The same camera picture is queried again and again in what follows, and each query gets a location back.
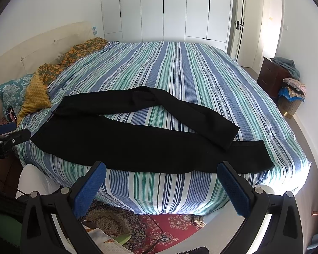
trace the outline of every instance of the headboard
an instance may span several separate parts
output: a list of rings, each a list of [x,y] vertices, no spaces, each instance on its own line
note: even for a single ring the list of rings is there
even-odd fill
[[[65,25],[34,36],[0,56],[0,85],[34,73],[45,63],[57,64],[74,45],[93,38],[90,22]],[[0,100],[0,119],[4,116]]]

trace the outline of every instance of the pile of clothes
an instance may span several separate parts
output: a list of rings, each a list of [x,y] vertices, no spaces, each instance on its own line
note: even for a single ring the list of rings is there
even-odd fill
[[[290,77],[285,78],[278,95],[279,97],[285,97],[290,102],[295,100],[301,100],[304,102],[306,87],[296,79]]]

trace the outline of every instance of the carpet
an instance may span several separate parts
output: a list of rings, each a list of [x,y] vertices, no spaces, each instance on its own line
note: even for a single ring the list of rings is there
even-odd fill
[[[87,214],[80,220],[95,223],[107,235],[119,236],[130,234],[131,239],[124,247],[134,254],[142,254],[148,250],[161,235],[162,239],[149,251],[154,254],[165,250],[193,235],[200,227],[192,224],[192,215],[160,214],[136,215],[131,211],[112,207],[94,200]]]

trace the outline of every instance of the blue and green striped duvet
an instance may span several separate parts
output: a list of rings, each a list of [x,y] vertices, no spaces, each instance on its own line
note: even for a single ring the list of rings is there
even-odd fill
[[[236,136],[238,141],[264,140],[275,168],[265,173],[244,175],[252,185],[266,184],[276,193],[286,190],[296,193],[303,186],[310,162],[275,104],[236,62],[223,51],[208,45],[176,42],[110,44],[63,72],[49,86],[52,108],[28,115],[19,128],[28,128],[34,134],[63,96],[141,85],[164,89],[180,100],[217,111],[240,127]],[[132,124],[192,132],[162,106],[108,117]],[[73,127],[78,130],[78,139],[84,137],[85,124],[78,123]],[[63,186],[71,186],[89,169],[46,154],[31,141],[18,145],[18,151],[24,164],[34,164]],[[153,156],[165,160],[165,150]],[[210,213],[228,201],[216,174],[170,175],[117,170],[107,170],[97,199],[138,214],[197,215]]]

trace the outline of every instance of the white door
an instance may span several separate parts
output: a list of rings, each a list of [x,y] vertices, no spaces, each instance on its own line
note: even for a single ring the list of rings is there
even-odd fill
[[[121,32],[119,0],[101,0],[101,11],[104,23],[104,33]]]
[[[140,0],[120,0],[120,13],[123,42],[142,42]]]
[[[112,32],[112,33],[105,33],[104,37],[107,41],[118,41],[118,42],[123,42],[122,41],[122,33],[121,31],[119,32]]]
[[[185,41],[186,0],[164,0],[164,41]]]
[[[230,56],[233,60],[238,59],[240,39],[242,35],[243,22],[245,17],[245,0],[237,0],[236,19],[234,23],[234,33]]]
[[[206,38],[209,0],[186,1],[186,36]]]
[[[142,40],[163,41],[163,0],[141,0]]]
[[[208,39],[227,43],[231,13],[232,0],[210,0]]]
[[[253,67],[260,36],[263,3],[264,0],[245,0],[243,35],[237,59],[237,63],[242,67]]]

